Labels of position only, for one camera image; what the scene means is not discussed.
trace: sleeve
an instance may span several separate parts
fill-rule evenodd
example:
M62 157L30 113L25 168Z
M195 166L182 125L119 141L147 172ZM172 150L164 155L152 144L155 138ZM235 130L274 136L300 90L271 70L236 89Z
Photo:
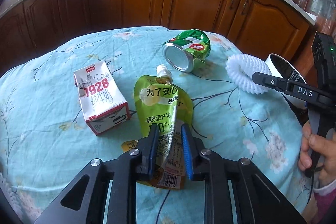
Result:
M336 198L336 180L322 188L314 187L313 190L318 209L318 219L320 221L328 211L334 198Z

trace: pink sleeve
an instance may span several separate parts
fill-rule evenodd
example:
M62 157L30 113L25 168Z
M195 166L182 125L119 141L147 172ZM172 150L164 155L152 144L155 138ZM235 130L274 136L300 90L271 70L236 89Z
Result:
M319 221L323 218L323 216L328 211L330 205L332 204L334 198L336 198L336 189L334 189L331 193L327 195L320 195L318 193L314 193L316 204L317 204L317 214Z

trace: human hand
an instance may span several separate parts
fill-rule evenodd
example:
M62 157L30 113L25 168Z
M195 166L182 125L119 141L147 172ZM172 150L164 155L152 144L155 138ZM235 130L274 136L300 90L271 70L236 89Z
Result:
M300 149L300 158L298 166L301 171L305 171L312 165L311 158L308 155L309 147L325 157L323 169L320 172L320 186L326 186L336 179L336 132L332 140L327 140L322 136L312 133L309 121L302 128L302 140Z

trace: white cuff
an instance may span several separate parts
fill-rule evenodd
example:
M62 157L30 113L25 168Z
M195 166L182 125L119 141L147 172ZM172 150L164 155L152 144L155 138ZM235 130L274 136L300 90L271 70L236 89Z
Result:
M321 196L325 196L327 194L330 194L333 190L336 189L336 179L333 182L331 182L330 184L328 184L328 185L326 185L326 186L324 186L322 188L315 188L315 187L319 187L319 184L320 183L317 182L314 185L313 190L314 190L314 193L319 194Z

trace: red number 1928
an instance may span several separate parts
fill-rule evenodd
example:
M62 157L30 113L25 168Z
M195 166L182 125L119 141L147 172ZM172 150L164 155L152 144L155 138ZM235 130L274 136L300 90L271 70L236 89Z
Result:
M88 88L84 88L84 90L86 93L86 97L89 97L90 94L94 95L96 92L103 91L104 89L107 89L108 87L109 87L109 82L106 78L104 78L101 82L97 82L94 85L89 86Z

